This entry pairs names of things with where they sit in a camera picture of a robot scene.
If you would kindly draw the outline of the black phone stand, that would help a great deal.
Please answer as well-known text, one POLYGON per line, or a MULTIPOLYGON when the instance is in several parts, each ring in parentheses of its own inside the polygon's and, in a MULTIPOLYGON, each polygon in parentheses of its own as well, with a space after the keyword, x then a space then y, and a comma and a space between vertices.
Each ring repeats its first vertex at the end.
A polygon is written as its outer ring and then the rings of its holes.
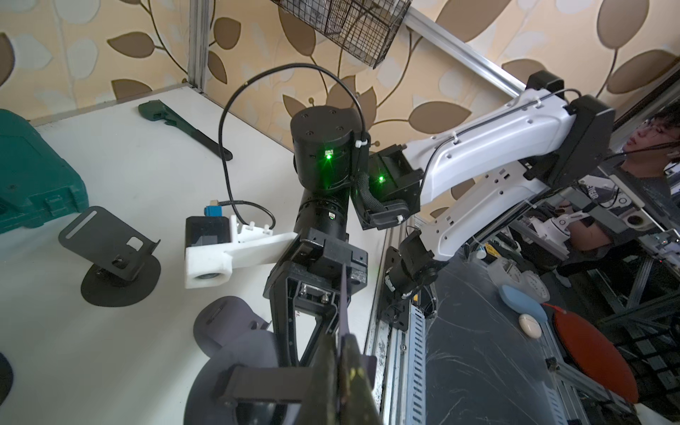
POLYGON ((104 207, 85 210, 60 232, 58 242, 92 264, 81 296, 93 306, 132 306, 151 295, 159 281, 161 265, 153 256, 159 244, 104 207))
POLYGON ((11 363, 0 353, 0 404, 8 398, 14 382, 14 373, 11 363))

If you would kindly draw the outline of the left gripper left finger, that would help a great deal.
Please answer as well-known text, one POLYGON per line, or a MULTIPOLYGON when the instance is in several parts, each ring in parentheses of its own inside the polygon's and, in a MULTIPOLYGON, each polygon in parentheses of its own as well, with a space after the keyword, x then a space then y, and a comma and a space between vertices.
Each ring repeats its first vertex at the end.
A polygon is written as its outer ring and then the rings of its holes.
POLYGON ((313 361, 313 377, 307 392, 307 423, 336 424, 338 421, 338 355, 336 338, 325 335, 313 361))

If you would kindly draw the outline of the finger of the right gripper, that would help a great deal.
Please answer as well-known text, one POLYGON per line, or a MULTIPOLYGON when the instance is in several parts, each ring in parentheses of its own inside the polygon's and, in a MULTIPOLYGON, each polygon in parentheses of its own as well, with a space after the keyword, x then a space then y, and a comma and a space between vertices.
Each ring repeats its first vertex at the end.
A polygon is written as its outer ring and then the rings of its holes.
POLYGON ((282 367, 300 365, 297 351, 296 298, 302 268, 300 265, 278 265, 269 278, 264 296, 270 302, 272 325, 282 367))
POLYGON ((328 297, 327 299, 321 297, 320 299, 302 299, 299 302, 299 311, 315 319, 315 328, 300 358, 301 366, 307 367, 311 364, 321 337, 334 334, 338 329, 341 300, 341 297, 328 297))

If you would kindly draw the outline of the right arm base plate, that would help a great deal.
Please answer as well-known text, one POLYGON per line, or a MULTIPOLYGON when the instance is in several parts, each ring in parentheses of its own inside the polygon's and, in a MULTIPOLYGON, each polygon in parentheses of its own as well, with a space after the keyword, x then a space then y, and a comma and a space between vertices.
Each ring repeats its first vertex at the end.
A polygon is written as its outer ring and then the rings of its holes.
POLYGON ((377 316, 391 327, 407 331, 415 280, 407 271, 407 265, 397 248, 388 248, 384 265, 377 316))

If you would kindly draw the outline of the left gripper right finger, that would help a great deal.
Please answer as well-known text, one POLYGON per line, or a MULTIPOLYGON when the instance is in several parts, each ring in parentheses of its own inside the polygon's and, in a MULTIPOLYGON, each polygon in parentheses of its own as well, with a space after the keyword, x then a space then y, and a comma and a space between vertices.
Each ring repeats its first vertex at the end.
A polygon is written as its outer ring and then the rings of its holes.
POLYGON ((338 368, 338 420, 340 424, 381 424, 369 373, 356 337, 341 338, 338 368))

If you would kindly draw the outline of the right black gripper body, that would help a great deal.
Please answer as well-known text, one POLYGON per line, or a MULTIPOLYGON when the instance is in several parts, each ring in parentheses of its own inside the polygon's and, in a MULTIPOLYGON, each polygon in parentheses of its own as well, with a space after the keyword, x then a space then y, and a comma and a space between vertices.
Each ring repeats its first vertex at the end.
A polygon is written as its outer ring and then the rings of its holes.
POLYGON ((343 267, 346 268, 350 294, 366 288, 368 253, 318 229, 308 228, 284 249, 274 265, 270 273, 270 290, 283 278, 293 278, 317 288, 340 290, 343 267))

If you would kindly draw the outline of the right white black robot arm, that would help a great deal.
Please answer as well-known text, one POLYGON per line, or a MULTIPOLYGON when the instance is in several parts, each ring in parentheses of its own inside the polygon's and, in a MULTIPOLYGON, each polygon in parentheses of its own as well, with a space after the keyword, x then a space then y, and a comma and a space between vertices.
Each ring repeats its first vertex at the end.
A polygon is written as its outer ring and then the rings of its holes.
POLYGON ((350 296, 366 286, 368 256, 348 241, 349 209, 364 229, 394 228, 448 189, 476 180, 403 240, 387 264, 380 311, 398 323, 408 299, 434 283, 469 239, 516 205, 593 170, 607 154, 616 113, 590 95, 570 101, 565 91, 561 79, 537 72, 495 112, 380 152, 370 152, 358 103, 297 112, 290 132, 304 195, 295 239, 265 288, 281 365, 309 365, 321 337, 338 329, 350 296))

